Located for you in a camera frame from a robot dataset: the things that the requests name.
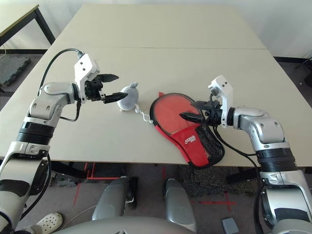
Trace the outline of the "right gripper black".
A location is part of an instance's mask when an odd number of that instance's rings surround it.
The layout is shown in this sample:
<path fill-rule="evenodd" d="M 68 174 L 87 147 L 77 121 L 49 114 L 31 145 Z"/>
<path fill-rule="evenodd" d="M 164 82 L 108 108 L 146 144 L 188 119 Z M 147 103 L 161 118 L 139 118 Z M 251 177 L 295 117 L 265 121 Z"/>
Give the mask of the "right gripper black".
<path fill-rule="evenodd" d="M 205 116 L 207 117 L 205 123 L 208 126 L 218 126 L 221 125 L 222 110 L 221 104 L 218 100 L 214 101 L 194 101 L 191 105 L 197 109 L 203 109 Z M 202 123 L 203 117 L 200 114 L 195 114 L 191 112 L 183 112 L 179 114 L 184 120 L 193 123 Z"/>

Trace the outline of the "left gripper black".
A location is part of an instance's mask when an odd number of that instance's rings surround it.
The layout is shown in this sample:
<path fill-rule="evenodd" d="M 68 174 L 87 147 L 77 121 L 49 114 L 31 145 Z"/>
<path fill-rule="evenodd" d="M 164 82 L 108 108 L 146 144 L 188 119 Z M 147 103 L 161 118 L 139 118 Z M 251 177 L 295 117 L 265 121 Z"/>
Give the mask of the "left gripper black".
<path fill-rule="evenodd" d="M 87 100 L 99 101 L 104 104 L 117 102 L 128 96 L 128 93 L 117 92 L 111 95 L 105 95 L 102 92 L 103 84 L 119 79 L 119 76 L 113 74 L 101 74 L 100 77 L 95 77 L 92 81 L 85 82 L 85 96 Z"/>

